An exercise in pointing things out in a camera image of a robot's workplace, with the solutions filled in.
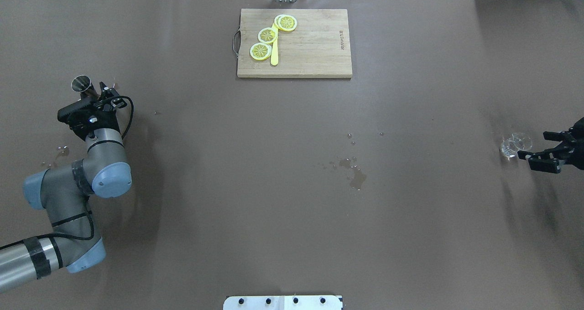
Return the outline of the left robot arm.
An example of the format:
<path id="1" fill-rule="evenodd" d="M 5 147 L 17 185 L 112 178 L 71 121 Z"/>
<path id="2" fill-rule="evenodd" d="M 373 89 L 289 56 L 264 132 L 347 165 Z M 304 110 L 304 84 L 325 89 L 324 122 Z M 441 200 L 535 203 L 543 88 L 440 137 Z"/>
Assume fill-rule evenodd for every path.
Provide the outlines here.
<path id="1" fill-rule="evenodd" d="M 0 290 L 5 293 L 53 271 L 79 273 L 102 262 L 104 240 L 89 206 L 90 196 L 116 198 L 133 184 L 116 112 L 133 101 L 104 83 L 94 88 L 76 77 L 77 102 L 61 108 L 57 119 L 86 144 L 87 156 L 68 166 L 48 168 L 27 177 L 23 193 L 29 205 L 45 210 L 52 232 L 2 246 Z"/>

